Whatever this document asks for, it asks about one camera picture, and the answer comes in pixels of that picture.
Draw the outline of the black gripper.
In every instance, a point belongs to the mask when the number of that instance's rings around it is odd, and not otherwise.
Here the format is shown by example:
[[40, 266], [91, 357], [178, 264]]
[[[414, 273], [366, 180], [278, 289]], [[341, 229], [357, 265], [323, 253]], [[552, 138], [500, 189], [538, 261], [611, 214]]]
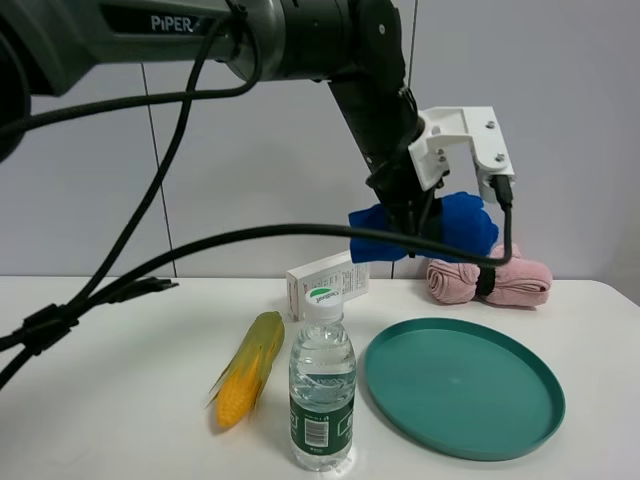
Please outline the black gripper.
[[423, 190], [410, 155], [392, 153], [366, 158], [370, 175], [366, 184], [383, 206], [393, 231], [406, 235], [438, 235], [442, 202], [436, 188]]

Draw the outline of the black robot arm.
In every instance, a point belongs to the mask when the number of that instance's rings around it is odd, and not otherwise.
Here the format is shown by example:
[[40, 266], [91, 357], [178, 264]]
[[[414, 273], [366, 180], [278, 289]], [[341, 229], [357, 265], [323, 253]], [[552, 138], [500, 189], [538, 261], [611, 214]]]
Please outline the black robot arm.
[[390, 1], [5, 1], [2, 155], [21, 142], [34, 96], [61, 96], [100, 64], [192, 60], [205, 39], [241, 79], [326, 82], [392, 229], [426, 231], [440, 209], [408, 152], [424, 123]]

